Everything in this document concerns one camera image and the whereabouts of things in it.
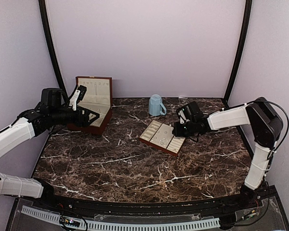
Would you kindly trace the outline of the brown jewelry box cream lining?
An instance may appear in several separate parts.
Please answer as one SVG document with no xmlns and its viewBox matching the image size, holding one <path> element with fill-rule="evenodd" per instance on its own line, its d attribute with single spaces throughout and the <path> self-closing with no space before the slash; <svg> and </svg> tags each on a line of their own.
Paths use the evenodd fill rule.
<svg viewBox="0 0 289 231">
<path fill-rule="evenodd" d="M 78 127 L 68 124 L 67 128 L 72 131 L 82 131 L 94 135 L 102 135 L 109 123 L 113 103 L 113 88 L 111 77 L 76 77 L 76 84 L 87 88 L 84 98 L 78 103 L 79 106 L 98 113 L 100 116 L 88 127 Z"/>
</svg>

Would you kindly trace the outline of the brown jewelry tray cream lining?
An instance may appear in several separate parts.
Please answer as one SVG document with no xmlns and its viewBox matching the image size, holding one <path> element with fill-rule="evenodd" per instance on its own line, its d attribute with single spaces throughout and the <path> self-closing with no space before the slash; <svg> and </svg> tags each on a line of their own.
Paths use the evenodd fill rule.
<svg viewBox="0 0 289 231">
<path fill-rule="evenodd" d="M 173 135 L 174 127 L 153 120 L 140 135 L 139 140 L 165 153 L 177 156 L 184 141 L 184 137 Z"/>
</svg>

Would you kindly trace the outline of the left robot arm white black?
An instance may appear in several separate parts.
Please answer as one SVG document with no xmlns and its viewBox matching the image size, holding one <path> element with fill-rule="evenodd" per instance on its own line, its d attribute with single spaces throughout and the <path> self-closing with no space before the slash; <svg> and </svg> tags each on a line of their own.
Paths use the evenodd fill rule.
<svg viewBox="0 0 289 231">
<path fill-rule="evenodd" d="M 75 124 L 87 127 L 100 117 L 100 114 L 86 108 L 76 110 L 54 109 L 50 111 L 27 110 L 15 122 L 0 131 L 0 159 L 16 146 L 39 136 L 56 125 Z M 58 198 L 44 191 L 43 184 L 33 178 L 21 178 L 0 173 L 0 195 L 39 198 L 48 210 L 58 206 Z"/>
</svg>

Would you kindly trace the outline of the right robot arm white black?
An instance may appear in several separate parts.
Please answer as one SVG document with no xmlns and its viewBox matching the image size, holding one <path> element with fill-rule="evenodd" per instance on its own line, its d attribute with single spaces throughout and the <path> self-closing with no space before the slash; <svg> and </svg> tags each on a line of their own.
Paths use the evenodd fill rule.
<svg viewBox="0 0 289 231">
<path fill-rule="evenodd" d="M 175 137 L 189 138 L 222 128 L 250 125 L 255 151 L 244 185 L 251 190 L 256 190 L 270 170 L 274 154 L 284 141 L 280 136 L 284 124 L 273 108 L 275 105 L 264 97 L 259 97 L 254 101 L 222 108 L 205 115 L 193 101 L 176 110 L 179 121 L 175 122 L 172 133 Z"/>
</svg>

